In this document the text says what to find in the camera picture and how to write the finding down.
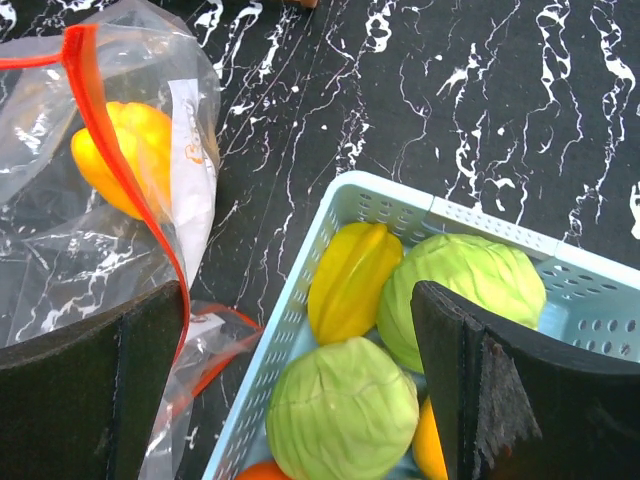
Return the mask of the orange yellow bell pepper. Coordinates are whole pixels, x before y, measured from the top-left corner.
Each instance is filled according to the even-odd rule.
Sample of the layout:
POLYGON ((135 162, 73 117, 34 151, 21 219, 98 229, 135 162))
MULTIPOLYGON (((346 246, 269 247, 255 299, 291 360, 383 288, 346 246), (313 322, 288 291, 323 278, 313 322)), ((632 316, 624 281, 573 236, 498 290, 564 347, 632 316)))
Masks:
MULTIPOLYGON (((149 105, 110 101, 106 104, 120 150, 157 219, 165 221, 171 207, 171 118, 149 105)), ((107 167, 89 131, 71 140, 73 159, 84 179, 114 208, 136 220, 142 218, 107 167)))

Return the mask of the clear orange-zip bag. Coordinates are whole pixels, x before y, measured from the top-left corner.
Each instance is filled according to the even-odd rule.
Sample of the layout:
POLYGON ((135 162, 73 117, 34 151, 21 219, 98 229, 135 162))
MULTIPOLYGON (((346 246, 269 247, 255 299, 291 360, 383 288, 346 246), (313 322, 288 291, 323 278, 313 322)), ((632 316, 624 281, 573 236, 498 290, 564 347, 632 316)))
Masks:
POLYGON ((1 475, 171 479, 194 398, 260 335, 190 298, 218 75, 148 1, 6 42, 1 71, 1 475))

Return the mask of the orange fruit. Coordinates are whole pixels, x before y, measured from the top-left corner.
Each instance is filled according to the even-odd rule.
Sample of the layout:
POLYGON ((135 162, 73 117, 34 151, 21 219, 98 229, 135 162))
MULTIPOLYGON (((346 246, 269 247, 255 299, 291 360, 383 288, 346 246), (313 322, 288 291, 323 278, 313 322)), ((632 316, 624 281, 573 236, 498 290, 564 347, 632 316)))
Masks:
POLYGON ((290 480, 273 460, 251 465, 236 477, 236 480, 290 480))

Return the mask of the green cabbage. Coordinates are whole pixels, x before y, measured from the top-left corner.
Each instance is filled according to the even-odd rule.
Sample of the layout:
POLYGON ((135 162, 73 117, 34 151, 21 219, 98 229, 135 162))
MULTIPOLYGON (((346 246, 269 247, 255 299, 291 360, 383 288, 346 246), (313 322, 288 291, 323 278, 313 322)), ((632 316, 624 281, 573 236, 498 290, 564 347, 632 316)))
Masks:
POLYGON ((408 450, 418 417, 413 379, 374 342, 354 337, 285 367, 266 434, 292 479, 382 479, 408 450))
POLYGON ((413 288, 436 282, 472 303, 536 330, 546 290, 521 250, 470 234, 437 234, 413 247, 381 292, 377 329, 392 358, 423 371, 411 312, 413 288))

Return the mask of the orange yellow mango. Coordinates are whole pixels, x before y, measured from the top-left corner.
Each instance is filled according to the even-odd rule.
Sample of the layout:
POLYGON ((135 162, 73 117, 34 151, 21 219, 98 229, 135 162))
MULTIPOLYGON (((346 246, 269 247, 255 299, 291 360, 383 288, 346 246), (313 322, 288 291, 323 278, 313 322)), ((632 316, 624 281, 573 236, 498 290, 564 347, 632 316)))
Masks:
POLYGON ((420 418, 412 442, 412 453, 416 465, 428 479, 448 479, 433 407, 429 397, 425 399, 420 410, 420 418))

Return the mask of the green cabbage upper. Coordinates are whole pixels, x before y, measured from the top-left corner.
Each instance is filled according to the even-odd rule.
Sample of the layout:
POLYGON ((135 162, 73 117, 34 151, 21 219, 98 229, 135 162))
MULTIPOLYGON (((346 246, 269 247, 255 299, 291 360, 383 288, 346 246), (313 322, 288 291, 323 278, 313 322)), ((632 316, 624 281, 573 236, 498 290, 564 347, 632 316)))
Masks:
POLYGON ((377 329, 392 358, 423 371, 411 312, 413 288, 436 282, 472 303, 536 330, 546 290, 521 250, 470 234, 437 234, 413 247, 381 292, 377 329))

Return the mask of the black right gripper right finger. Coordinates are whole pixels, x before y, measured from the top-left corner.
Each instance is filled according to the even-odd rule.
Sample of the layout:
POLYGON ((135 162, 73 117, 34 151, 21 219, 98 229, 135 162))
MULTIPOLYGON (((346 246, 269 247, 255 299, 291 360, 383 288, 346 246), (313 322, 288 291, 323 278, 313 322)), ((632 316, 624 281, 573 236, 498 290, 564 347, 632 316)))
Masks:
POLYGON ((635 479, 639 366, 418 282, 411 310, 452 479, 635 479))

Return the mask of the green cabbage lower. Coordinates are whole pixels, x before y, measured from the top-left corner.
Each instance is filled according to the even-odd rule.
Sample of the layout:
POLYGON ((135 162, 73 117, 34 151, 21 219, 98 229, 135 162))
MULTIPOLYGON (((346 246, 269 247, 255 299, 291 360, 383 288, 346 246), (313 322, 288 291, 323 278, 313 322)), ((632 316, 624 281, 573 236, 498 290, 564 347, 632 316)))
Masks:
POLYGON ((354 337, 285 367, 266 434, 292 479, 382 479, 408 450, 418 417, 413 379, 374 342, 354 337))

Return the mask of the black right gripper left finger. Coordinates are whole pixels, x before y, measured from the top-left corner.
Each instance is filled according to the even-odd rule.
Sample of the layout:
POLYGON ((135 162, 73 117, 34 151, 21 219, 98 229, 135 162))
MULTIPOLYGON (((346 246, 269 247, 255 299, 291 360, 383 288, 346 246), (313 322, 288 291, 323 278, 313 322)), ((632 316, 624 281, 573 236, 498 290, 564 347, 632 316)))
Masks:
POLYGON ((168 281, 2 349, 2 478, 137 478, 183 321, 168 281))

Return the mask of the yellow starfruit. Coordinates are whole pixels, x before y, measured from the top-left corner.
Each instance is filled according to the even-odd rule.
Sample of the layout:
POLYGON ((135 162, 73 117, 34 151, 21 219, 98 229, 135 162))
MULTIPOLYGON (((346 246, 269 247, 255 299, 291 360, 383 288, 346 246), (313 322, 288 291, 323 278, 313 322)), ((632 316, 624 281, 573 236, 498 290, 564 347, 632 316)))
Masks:
POLYGON ((341 342, 371 330, 382 288, 402 258, 400 240, 384 224, 341 228, 321 256, 309 290, 308 318, 316 342, 341 342))

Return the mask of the light blue plastic basket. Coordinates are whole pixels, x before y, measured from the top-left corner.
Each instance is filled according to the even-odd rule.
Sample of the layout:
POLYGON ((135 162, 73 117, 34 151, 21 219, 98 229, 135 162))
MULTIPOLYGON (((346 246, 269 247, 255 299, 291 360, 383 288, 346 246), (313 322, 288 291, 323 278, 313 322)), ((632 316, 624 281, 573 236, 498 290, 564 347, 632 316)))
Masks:
POLYGON ((431 233, 475 233, 522 248, 547 289, 542 333, 599 355, 639 359, 638 271, 455 202, 363 171, 328 186, 213 449, 205 479, 231 479, 266 452, 264 413, 286 361, 308 350, 305 295, 330 237, 355 220, 385 223, 404 246, 431 233))

